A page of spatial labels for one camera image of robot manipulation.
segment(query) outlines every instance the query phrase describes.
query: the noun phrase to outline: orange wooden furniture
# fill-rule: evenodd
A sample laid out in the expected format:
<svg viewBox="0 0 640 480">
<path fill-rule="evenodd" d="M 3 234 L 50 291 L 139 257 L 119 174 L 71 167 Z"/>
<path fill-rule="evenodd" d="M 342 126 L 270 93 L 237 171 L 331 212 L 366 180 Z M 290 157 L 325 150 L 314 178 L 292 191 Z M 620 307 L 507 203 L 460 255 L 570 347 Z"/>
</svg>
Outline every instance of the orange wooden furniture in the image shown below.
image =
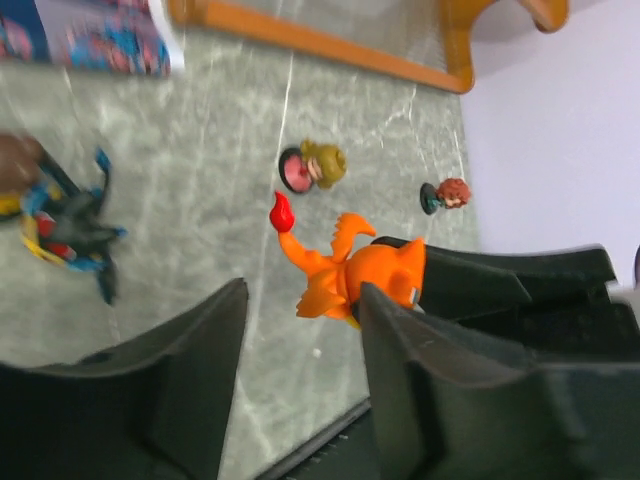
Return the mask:
<svg viewBox="0 0 640 480">
<path fill-rule="evenodd" d="M 474 83 L 471 56 L 473 25 L 495 1 L 435 0 L 446 63 L 446 69 L 443 70 L 231 2 L 169 0 L 169 12 L 178 24 L 214 28 L 461 94 L 471 90 Z M 567 21 L 569 0 L 518 1 L 529 11 L 536 27 L 542 32 L 555 32 Z"/>
</svg>

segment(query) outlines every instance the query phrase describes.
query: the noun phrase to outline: orange toy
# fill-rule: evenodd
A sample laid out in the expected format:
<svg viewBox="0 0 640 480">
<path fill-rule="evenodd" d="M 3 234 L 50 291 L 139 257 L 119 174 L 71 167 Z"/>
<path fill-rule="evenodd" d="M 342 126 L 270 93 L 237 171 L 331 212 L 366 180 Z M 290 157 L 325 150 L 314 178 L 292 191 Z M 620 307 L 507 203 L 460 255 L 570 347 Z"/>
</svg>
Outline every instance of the orange toy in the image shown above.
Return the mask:
<svg viewBox="0 0 640 480">
<path fill-rule="evenodd" d="M 380 288 L 399 305 L 413 308 L 422 293 L 426 264 L 424 240 L 417 238 L 402 248 L 388 245 L 368 245 L 351 257 L 356 235 L 375 236 L 375 229 L 356 213 L 344 213 L 338 218 L 333 254 L 321 255 L 307 250 L 291 233 L 295 217 L 289 199 L 275 192 L 276 202 L 269 218 L 278 232 L 282 251 L 289 261 L 307 275 L 307 290 L 297 305 L 299 317 L 320 315 L 345 320 L 359 328 L 352 307 L 360 299 L 360 285 L 368 282 Z"/>
</svg>

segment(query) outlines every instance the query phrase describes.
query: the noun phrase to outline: gray marble tabletop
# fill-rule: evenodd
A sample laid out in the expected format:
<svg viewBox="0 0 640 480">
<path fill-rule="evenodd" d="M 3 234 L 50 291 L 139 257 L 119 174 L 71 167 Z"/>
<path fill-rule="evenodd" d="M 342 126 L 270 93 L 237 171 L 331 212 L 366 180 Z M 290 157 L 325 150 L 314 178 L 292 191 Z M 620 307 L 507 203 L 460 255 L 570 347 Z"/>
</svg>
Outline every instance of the gray marble tabletop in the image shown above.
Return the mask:
<svg viewBox="0 0 640 480">
<path fill-rule="evenodd" d="M 0 128 L 26 129 L 79 183 L 114 164 L 108 221 L 131 231 L 114 256 L 121 298 L 31 257 L 0 230 L 0 360 L 73 362 L 131 338 L 242 276 L 251 304 L 221 478 L 244 480 L 367 395 L 358 333 L 295 317 L 304 275 L 267 220 L 279 151 L 311 136 L 340 144 L 350 171 L 294 198 L 296 232 L 328 252 L 344 211 L 380 235 L 474 249 L 473 208 L 426 217 L 423 181 L 464 175 L 458 98 L 288 51 L 190 32 L 187 71 L 169 80 L 0 64 Z"/>
</svg>

